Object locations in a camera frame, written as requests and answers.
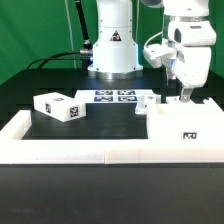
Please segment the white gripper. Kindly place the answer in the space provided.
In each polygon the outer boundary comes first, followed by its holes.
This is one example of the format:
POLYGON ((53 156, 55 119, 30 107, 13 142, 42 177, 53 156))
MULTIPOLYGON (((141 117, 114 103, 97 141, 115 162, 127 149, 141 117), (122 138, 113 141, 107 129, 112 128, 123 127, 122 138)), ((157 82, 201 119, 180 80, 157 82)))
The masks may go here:
POLYGON ((176 87, 176 77, 185 86, 180 94, 181 102, 189 102, 192 88, 202 87, 208 77, 211 62, 211 45, 216 33, 209 21, 171 21, 168 25, 168 41, 163 41, 170 53, 163 57, 166 66, 167 86, 176 87))

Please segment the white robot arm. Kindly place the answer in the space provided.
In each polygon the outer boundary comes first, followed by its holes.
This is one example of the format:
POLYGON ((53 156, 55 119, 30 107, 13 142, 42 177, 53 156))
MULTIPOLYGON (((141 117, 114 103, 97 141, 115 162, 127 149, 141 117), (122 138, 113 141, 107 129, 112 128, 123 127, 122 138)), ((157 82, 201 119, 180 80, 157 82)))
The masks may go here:
MULTIPOLYGON (((140 0, 163 10, 159 44, 147 40, 146 61, 154 68, 165 67, 167 84, 182 83, 180 100, 187 102, 194 89, 207 81, 211 46, 216 33, 208 21, 209 0, 140 0)), ((140 71, 138 45, 132 37, 132 1, 96 0, 98 40, 93 45, 89 71, 103 79, 126 79, 140 71)))

